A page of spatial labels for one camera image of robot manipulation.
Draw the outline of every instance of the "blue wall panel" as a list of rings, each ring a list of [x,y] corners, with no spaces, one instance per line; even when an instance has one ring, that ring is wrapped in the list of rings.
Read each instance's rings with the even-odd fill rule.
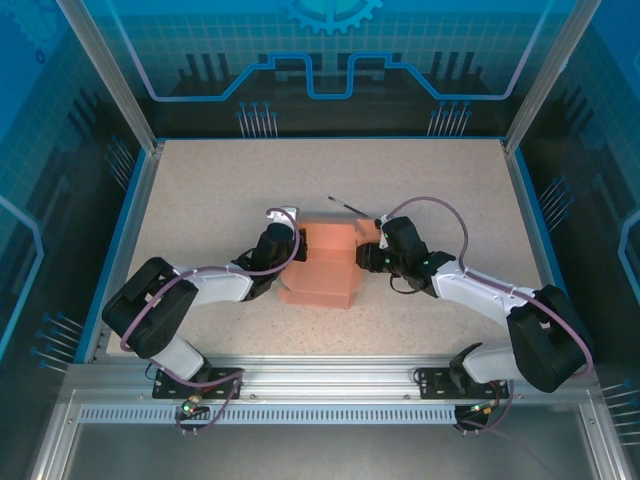
[[[0,478],[10,479],[28,478],[140,147],[53,0],[0,0],[0,47]]]
[[[260,112],[242,111],[265,101],[279,135],[495,136],[506,133],[573,3],[88,6],[161,136],[274,136]]]

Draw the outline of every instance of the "orange foam block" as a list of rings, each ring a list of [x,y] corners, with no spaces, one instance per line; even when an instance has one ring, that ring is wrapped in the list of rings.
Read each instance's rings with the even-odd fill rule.
[[[372,219],[314,218],[300,223],[307,232],[307,261],[291,263],[278,290],[288,304],[349,308],[364,270],[356,265],[358,245],[380,241]]]

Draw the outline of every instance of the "metal pin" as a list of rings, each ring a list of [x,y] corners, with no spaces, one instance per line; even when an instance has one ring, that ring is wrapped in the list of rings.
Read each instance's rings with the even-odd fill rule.
[[[125,186],[125,184],[122,182],[122,180],[120,180],[120,178],[116,175],[115,170],[113,169],[113,167],[109,167],[109,173],[111,174],[111,176],[113,177],[113,179],[118,183],[118,185],[120,185],[120,188],[122,188],[125,192],[127,191],[127,187]]]
[[[547,224],[549,224],[549,220],[555,217],[555,215],[566,206],[567,206],[567,203],[564,201],[564,199],[561,199],[560,202],[558,202],[556,206],[552,207],[550,211],[543,210],[542,216],[544,217],[544,221]]]
[[[247,111],[244,109],[246,103],[240,102],[238,103],[238,105],[242,109],[242,116],[244,117],[244,126],[247,127],[247,135],[249,135],[249,122],[247,121]]]
[[[63,347],[67,347],[67,348],[69,348],[71,350],[75,350],[76,349],[76,347],[72,347],[71,345],[67,345],[66,343],[61,342],[60,340],[57,340],[57,339],[55,339],[53,337],[50,337],[49,335],[45,335],[45,333],[42,330],[38,330],[36,332],[36,338],[46,338],[47,340],[50,340],[50,341],[52,341],[54,343],[57,343],[58,345],[62,345]]]
[[[449,128],[449,123],[451,122],[451,119],[453,118],[453,110],[456,108],[456,106],[458,105],[457,101],[453,101],[451,102],[451,110],[449,111],[449,115],[448,115],[448,119],[447,119],[447,126],[444,127],[444,134],[447,134],[447,129]]]
[[[258,102],[251,102],[251,106],[253,107],[253,113],[255,114],[256,123],[258,124],[258,137],[262,137],[262,132],[260,131],[260,120],[258,118]]]
[[[547,194],[547,192],[548,192],[549,190],[551,190],[551,188],[552,188],[554,185],[557,185],[557,183],[556,183],[556,182],[557,182],[557,180],[556,180],[555,178],[554,178],[553,180],[551,180],[551,183],[549,184],[549,186],[548,186],[548,187],[544,190],[544,192],[542,192],[542,193],[540,194],[540,196],[538,197],[538,201],[542,200],[542,199],[545,197],[545,195]]]
[[[244,126],[242,125],[242,112],[236,112],[236,118],[240,124],[240,131],[242,132],[242,138],[247,138],[247,134],[244,133]]]
[[[73,360],[73,355],[68,354],[67,352],[63,352],[62,350],[55,348],[53,345],[51,345],[50,343],[47,343],[44,346],[44,350],[45,352],[55,352],[58,355],[64,355],[65,357],[69,357],[71,360]]]
[[[442,113],[442,108],[447,104],[444,100],[440,101],[440,110],[438,110],[438,114],[436,115],[436,123],[433,126],[433,133],[436,133],[436,128],[438,128],[438,122],[440,121],[440,114]]]
[[[429,119],[429,126],[427,127],[427,137],[431,136],[431,126],[433,125],[433,119],[436,118],[438,112],[431,110],[431,118]]]
[[[39,352],[36,347],[31,347],[29,349],[29,355],[31,355],[32,357],[39,355],[41,357],[48,358],[49,360],[53,360],[54,362],[60,362],[60,363],[64,363],[65,365],[69,365],[69,362],[65,362],[64,360],[60,360],[59,358],[52,357],[51,355],[47,355],[46,353]]]
[[[276,112],[271,112],[271,118],[273,118],[273,131],[276,133],[276,138],[278,138],[278,121],[276,118],[278,114]]]
[[[575,200],[574,197],[571,197],[566,204],[560,207],[560,209],[557,209],[552,215],[549,215],[549,217],[547,217],[549,219],[547,223],[550,224],[550,223],[553,223],[555,220],[557,220],[558,217],[560,217],[560,215],[563,212],[565,212],[567,208],[569,208],[573,204],[574,200]]]
[[[462,123],[462,128],[460,129],[460,132],[458,133],[458,136],[461,137],[462,134],[464,133],[464,131],[467,128],[467,123],[469,122],[469,117],[471,117],[471,112],[467,112],[464,116],[464,122]]]
[[[64,314],[62,312],[57,312],[56,313],[56,318],[58,320],[66,320],[67,322],[69,322],[72,325],[75,325],[76,327],[78,327],[80,330],[83,330],[84,327],[82,325],[80,325],[79,323],[74,322],[73,320],[71,320],[68,317],[65,317]]]
[[[249,121],[251,122],[251,132],[253,133],[253,138],[258,138],[256,135],[256,126],[253,123],[253,112],[247,113],[247,117],[249,117]]]
[[[553,188],[551,190],[549,190],[549,188],[547,188],[547,190],[545,190],[545,193],[543,193],[542,195],[540,195],[540,198],[538,199],[538,203],[542,203],[544,201],[546,201],[547,198],[549,198],[549,196],[556,191],[556,189],[562,184],[562,182],[564,182],[566,179],[566,175],[562,175],[560,177],[559,180],[557,180],[557,183],[553,186]]]
[[[631,406],[633,408],[638,408],[639,405],[640,405],[640,402],[638,402],[638,399],[636,397],[633,397],[628,402],[616,403],[615,405],[609,405],[609,409],[619,408],[619,407],[627,407],[627,406]]]
[[[564,212],[564,215],[562,215],[562,217],[560,217],[560,219],[556,223],[554,223],[551,226],[551,228],[549,228],[549,233],[553,232],[556,229],[556,227],[560,225],[565,218],[569,218],[569,212]]]
[[[122,164],[118,161],[117,158],[112,158],[109,155],[107,155],[106,153],[104,154],[104,159],[107,161],[107,163],[109,165],[111,165],[111,167],[118,172],[122,179],[125,181],[125,183],[129,183],[129,177],[130,175],[126,172],[124,166],[122,166]]]
[[[440,136],[442,134],[442,127],[444,126],[444,121],[447,119],[448,116],[449,116],[449,112],[447,112],[447,111],[442,112],[442,120],[440,121],[440,128],[438,129],[438,136]]]
[[[269,102],[262,102],[264,109],[266,110],[267,123],[269,124],[269,133],[273,137],[273,129],[271,128],[271,115],[269,115],[269,107],[271,104]]]
[[[67,340],[69,340],[70,342],[73,342],[75,344],[78,343],[78,341],[75,338],[71,338],[69,335],[65,335],[64,333],[62,333],[60,330],[58,330],[57,327],[53,327],[51,329],[51,335],[55,336],[60,336],[62,338],[66,338]]]
[[[549,212],[551,211],[551,209],[558,203],[563,201],[564,199],[564,192],[560,192],[558,191],[557,194],[555,194],[555,200],[551,201],[549,200],[545,205],[542,206],[542,215],[548,215]]]
[[[135,166],[136,164],[135,159],[131,156],[131,153],[129,153],[129,150],[124,148],[124,145],[122,144],[122,142],[118,140],[118,138],[115,135],[111,137],[111,139],[116,143],[116,145],[118,146],[122,154],[129,159],[129,163],[131,164],[131,166],[132,167]]]
[[[606,396],[605,396],[604,398],[606,398],[607,400],[609,400],[609,399],[611,399],[611,398],[624,397],[624,396],[627,396],[627,395],[632,395],[632,394],[634,394],[634,393],[640,393],[640,390],[629,390],[628,392],[618,393],[618,394],[616,394],[616,395],[610,395],[610,396],[608,396],[608,397],[606,397]]]
[[[640,421],[613,424],[614,427],[628,427],[629,425],[640,425]]]
[[[346,208],[347,210],[351,210],[353,213],[357,213],[358,215],[360,215],[362,218],[371,218],[369,215],[367,215],[364,212],[361,212],[360,210],[358,210],[357,208],[352,207],[351,205],[347,205],[346,203],[344,203],[342,200],[338,200],[335,197],[332,197],[331,195],[329,195],[327,197],[329,200],[331,200],[332,202],[336,202],[338,205],[340,205],[341,207]]]
[[[112,144],[107,145],[107,148],[111,153],[113,153],[113,156],[119,160],[120,165],[122,165],[125,168],[125,170],[129,173],[129,175],[131,175],[133,173],[133,168],[131,168],[131,164],[129,163],[127,158],[122,154],[122,150],[118,149],[118,152],[116,152],[116,149],[113,148]]]
[[[635,412],[616,413],[615,415],[611,415],[611,418],[626,417],[627,415],[636,415],[638,413],[640,413],[640,410],[636,410]]]
[[[448,135],[449,137],[453,136],[453,129],[455,128],[456,123],[458,122],[458,119],[460,117],[460,112],[458,111],[453,112],[453,116],[455,118],[453,119],[453,122],[451,122],[451,128],[449,129],[449,135]]]
[[[453,135],[457,135],[458,134],[458,129],[460,128],[460,125],[462,125],[462,119],[465,117],[464,114],[467,111],[467,107],[469,105],[471,105],[471,102],[469,102],[468,100],[462,102],[462,113],[460,114],[460,118],[458,119],[458,125],[456,125],[455,133]]]
[[[50,368],[51,370],[55,370],[56,372],[60,372],[60,373],[64,373],[66,375],[67,371],[66,370],[62,370],[61,368],[58,367],[54,367],[53,365],[49,365],[47,362],[45,362],[44,360],[40,360],[38,362],[38,367],[40,368]]]
[[[265,116],[264,112],[260,112],[258,115],[260,116],[260,119],[262,120],[262,128],[264,129],[264,138],[268,138],[269,135],[267,135],[267,124],[264,123],[264,116]]]
[[[77,330],[75,330],[75,329],[73,329],[71,327],[67,327],[63,323],[60,323],[60,322],[54,320],[53,318],[51,318],[51,316],[48,313],[45,313],[42,316],[42,321],[45,322],[45,323],[49,322],[49,323],[53,323],[54,325],[58,325],[59,327],[64,328],[65,330],[67,330],[67,331],[69,331],[69,332],[71,332],[71,333],[73,333],[75,335],[78,335],[78,336],[80,336],[82,334],[82,331],[79,332],[79,331],[77,331]]]

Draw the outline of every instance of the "gray floor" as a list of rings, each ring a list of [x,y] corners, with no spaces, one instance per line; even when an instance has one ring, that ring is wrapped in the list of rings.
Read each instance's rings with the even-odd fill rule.
[[[521,407],[500,431],[515,440],[443,426],[227,426],[183,438],[172,427],[85,425],[66,479],[594,478],[574,413]]]

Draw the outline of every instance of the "metal extrusion bar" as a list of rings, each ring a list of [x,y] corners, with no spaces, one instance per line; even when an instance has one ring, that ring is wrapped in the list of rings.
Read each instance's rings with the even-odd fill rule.
[[[507,153],[515,152],[569,61],[601,0],[578,0],[556,38],[506,135]]]
[[[31,473],[31,480],[63,478],[78,430],[77,420],[81,409],[81,405],[73,402],[56,404]]]
[[[91,14],[81,0],[56,1],[138,142],[153,154],[156,137]]]
[[[598,478],[607,480],[635,478],[604,401],[596,402],[590,399],[580,405],[580,413]]]
[[[527,194],[523,172],[518,165],[515,154],[506,154],[505,159],[507,162],[507,169],[509,170],[511,180],[513,182],[516,200],[520,205],[524,225],[527,230],[529,241],[531,242],[531,250],[533,252],[533,258],[536,262],[536,266],[538,267],[540,279],[542,280],[543,285],[545,283],[558,285],[558,279],[554,278],[553,269],[551,268],[551,263],[549,262],[548,255],[544,247],[539,224],[536,222],[534,213],[535,207],[532,204],[531,198]]]
[[[444,367],[450,356],[221,356],[213,365],[245,369],[238,405],[360,404],[360,405],[473,405],[474,400],[421,400],[413,380],[416,367]],[[88,404],[167,405],[172,400],[151,398],[152,382],[146,364],[133,358],[112,364],[70,365],[59,402]],[[515,387],[516,405],[579,404],[597,388],[594,379],[572,380],[553,394],[522,382]]]

